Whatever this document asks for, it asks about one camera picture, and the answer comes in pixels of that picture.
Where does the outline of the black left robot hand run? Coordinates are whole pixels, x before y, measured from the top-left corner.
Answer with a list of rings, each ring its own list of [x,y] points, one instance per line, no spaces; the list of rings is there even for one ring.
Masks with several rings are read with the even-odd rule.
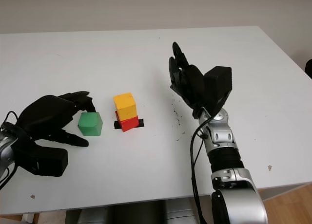
[[[33,140],[48,140],[77,147],[88,147],[89,142],[63,128],[79,111],[95,112],[88,91],[45,95],[19,115],[16,126],[22,128]]]

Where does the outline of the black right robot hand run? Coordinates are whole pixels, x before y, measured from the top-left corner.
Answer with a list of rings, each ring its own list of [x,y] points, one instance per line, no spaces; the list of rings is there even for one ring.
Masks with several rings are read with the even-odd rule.
[[[195,65],[189,64],[177,42],[173,42],[172,50],[174,55],[169,58],[170,88],[193,110],[193,118],[199,119],[203,112],[203,74]]]

